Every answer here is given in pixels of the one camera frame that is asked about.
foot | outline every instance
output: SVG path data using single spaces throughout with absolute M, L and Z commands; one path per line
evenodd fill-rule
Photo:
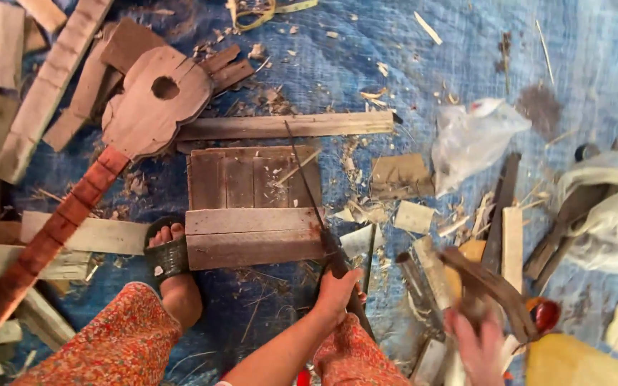
M 182 224 L 163 227 L 155 237 L 149 239 L 149 247 L 156 247 L 165 242 L 185 237 Z M 169 277 L 161 283 L 163 307 L 178 320 L 183 331 L 194 326 L 202 315 L 202 298 L 199 288 L 190 273 Z

black sandal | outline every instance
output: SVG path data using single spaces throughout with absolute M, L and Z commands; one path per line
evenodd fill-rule
M 150 262 L 154 277 L 159 285 L 169 277 L 190 272 L 185 236 L 164 242 L 156 247 L 149 247 L 149 239 L 155 237 L 161 231 L 161 228 L 171 227 L 175 223 L 183 224 L 183 227 L 185 227 L 185 222 L 178 216 L 159 218 L 149 226 L 144 238 L 144 256 Z

